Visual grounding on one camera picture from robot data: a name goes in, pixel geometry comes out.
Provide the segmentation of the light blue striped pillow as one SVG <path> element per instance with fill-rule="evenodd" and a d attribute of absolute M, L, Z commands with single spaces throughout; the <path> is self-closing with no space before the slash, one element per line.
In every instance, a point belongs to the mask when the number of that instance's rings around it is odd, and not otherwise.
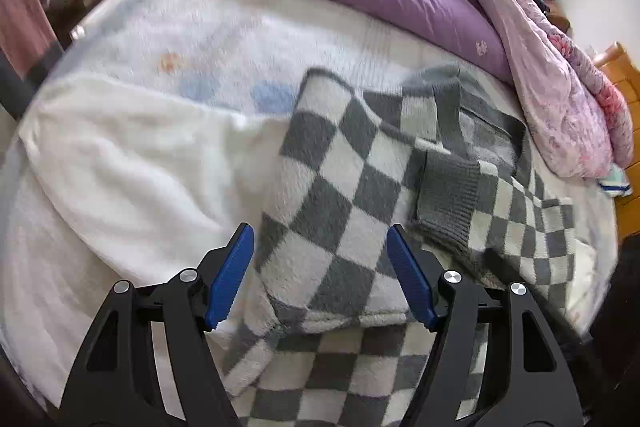
<path fill-rule="evenodd" d="M 598 180 L 598 185 L 611 198 L 627 197 L 634 191 L 623 168 L 613 164 L 608 174 Z"/>

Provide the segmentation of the white jacket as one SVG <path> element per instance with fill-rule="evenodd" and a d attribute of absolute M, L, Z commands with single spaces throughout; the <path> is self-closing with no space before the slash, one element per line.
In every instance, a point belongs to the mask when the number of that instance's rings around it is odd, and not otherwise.
<path fill-rule="evenodd" d="M 55 210 L 117 274 L 162 283 L 257 225 L 288 130 L 101 76 L 44 87 L 18 135 Z"/>

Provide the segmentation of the grey white checkered sweater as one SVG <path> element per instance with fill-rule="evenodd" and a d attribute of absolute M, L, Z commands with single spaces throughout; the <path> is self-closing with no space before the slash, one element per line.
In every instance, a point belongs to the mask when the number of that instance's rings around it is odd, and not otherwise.
<path fill-rule="evenodd" d="M 467 72 L 418 72 L 393 93 L 308 70 L 262 207 L 242 321 L 222 383 L 243 426 L 405 426 L 435 334 L 386 253 L 401 225 L 446 270 L 521 282 L 565 331 L 572 202 L 544 187 L 524 124 Z M 486 326 L 459 416 L 474 413 Z"/>

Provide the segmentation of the pink grey towel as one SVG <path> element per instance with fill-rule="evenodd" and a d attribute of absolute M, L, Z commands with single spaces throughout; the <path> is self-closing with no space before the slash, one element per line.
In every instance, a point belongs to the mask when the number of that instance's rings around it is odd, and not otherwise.
<path fill-rule="evenodd" d="M 63 55 L 40 0 L 1 0 L 1 106 L 20 120 Z"/>

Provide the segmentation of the wooden headboard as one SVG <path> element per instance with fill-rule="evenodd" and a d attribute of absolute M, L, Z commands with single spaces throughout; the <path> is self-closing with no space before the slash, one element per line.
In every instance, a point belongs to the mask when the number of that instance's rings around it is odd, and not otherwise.
<path fill-rule="evenodd" d="M 622 243 L 627 236 L 639 233 L 639 69 L 617 41 L 597 55 L 594 64 L 620 92 L 617 100 L 626 104 L 625 110 L 616 114 L 618 122 L 623 122 L 623 116 L 626 121 L 615 135 L 626 139 L 627 147 L 617 158 L 623 161 L 631 188 L 630 195 L 615 199 L 617 235 Z"/>

